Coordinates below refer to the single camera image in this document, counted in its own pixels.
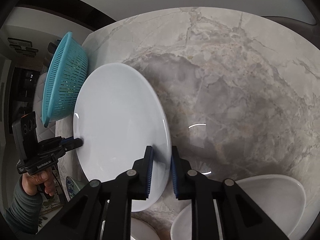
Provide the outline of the person's left hand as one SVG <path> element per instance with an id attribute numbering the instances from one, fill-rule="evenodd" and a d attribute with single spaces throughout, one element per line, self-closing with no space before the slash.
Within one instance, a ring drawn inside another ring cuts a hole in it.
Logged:
<path id="1" fill-rule="evenodd" d="M 26 194 L 30 196 L 37 194 L 37 186 L 40 184 L 44 185 L 44 192 L 46 194 L 50 196 L 55 194 L 54 176 L 50 168 L 33 176 L 28 173 L 22 175 L 22 187 Z"/>

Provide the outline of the grey sleeved left forearm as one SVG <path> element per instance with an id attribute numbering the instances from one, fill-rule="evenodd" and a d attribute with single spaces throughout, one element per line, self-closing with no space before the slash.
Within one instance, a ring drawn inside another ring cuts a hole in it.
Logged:
<path id="1" fill-rule="evenodd" d="M 17 238 L 35 237 L 38 232 L 42 202 L 43 198 L 39 192 L 31 196 L 24 191 L 20 177 L 14 189 L 12 204 L 4 214 L 4 219 Z"/>

